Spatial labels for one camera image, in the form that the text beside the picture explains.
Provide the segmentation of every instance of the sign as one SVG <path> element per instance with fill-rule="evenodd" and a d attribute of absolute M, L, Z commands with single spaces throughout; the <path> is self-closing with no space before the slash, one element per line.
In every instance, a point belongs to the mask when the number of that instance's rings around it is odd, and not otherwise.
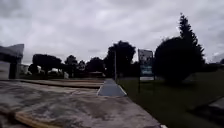
<path fill-rule="evenodd" d="M 140 80 L 153 80 L 153 52 L 149 50 L 138 49 L 138 58 L 140 64 Z"/>

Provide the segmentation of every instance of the green lawn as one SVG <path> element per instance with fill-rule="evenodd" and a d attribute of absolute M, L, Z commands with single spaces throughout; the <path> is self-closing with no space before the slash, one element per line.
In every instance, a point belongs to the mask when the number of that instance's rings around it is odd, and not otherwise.
<path fill-rule="evenodd" d="M 158 81 L 142 83 L 140 94 L 137 79 L 119 79 L 118 83 L 134 102 L 169 128 L 220 128 L 187 110 L 224 96 L 224 71 L 198 73 L 194 80 L 193 84 L 181 87 L 166 86 Z"/>

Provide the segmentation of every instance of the treeline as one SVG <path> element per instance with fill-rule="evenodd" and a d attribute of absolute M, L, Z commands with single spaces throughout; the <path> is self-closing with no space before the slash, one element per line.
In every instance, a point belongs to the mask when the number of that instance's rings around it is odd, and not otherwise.
<path fill-rule="evenodd" d="M 124 41 L 119 41 L 109 47 L 108 54 L 104 59 L 93 57 L 88 62 L 78 61 L 75 56 L 70 55 L 63 63 L 60 58 L 52 55 L 35 54 L 28 70 L 32 74 L 37 74 L 38 66 L 40 66 L 46 76 L 49 71 L 56 68 L 61 72 L 67 72 L 70 78 L 86 77 L 89 73 L 102 74 L 103 77 L 113 77 L 115 54 L 118 76 L 138 75 L 138 62 L 132 61 L 135 47 Z"/>
<path fill-rule="evenodd" d="M 157 47 L 152 65 L 156 76 L 168 82 L 181 82 L 193 73 L 215 71 L 221 67 L 219 64 L 205 63 L 204 49 L 198 43 L 196 34 L 183 14 L 179 20 L 179 31 L 179 36 L 163 39 Z M 71 78 L 85 76 L 83 74 L 90 72 L 101 72 L 106 77 L 113 77 L 116 57 L 118 77 L 136 77 L 139 76 L 140 71 L 139 63 L 133 62 L 135 53 L 135 46 L 126 41 L 118 41 L 108 48 L 105 58 L 94 57 L 88 62 L 78 61 L 75 56 L 70 55 L 63 63 L 55 56 L 35 54 L 29 71 L 37 73 L 37 66 L 40 66 L 45 71 L 45 75 L 52 68 L 57 68 L 67 72 Z"/>

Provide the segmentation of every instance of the cloud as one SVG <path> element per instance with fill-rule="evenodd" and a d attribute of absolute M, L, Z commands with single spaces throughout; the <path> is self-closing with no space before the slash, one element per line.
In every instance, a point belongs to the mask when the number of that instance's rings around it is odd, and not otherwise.
<path fill-rule="evenodd" d="M 223 7 L 222 0 L 0 0 L 0 40 L 24 43 L 24 63 L 35 53 L 103 58 L 119 40 L 154 51 L 163 38 L 179 34 L 183 12 L 209 60 L 224 53 Z"/>

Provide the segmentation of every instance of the wall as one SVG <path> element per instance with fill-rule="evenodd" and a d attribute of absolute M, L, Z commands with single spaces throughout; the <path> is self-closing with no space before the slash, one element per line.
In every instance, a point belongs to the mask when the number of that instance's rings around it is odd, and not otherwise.
<path fill-rule="evenodd" d="M 9 68 L 10 68 L 10 63 L 0 61 L 0 79 L 9 78 Z"/>

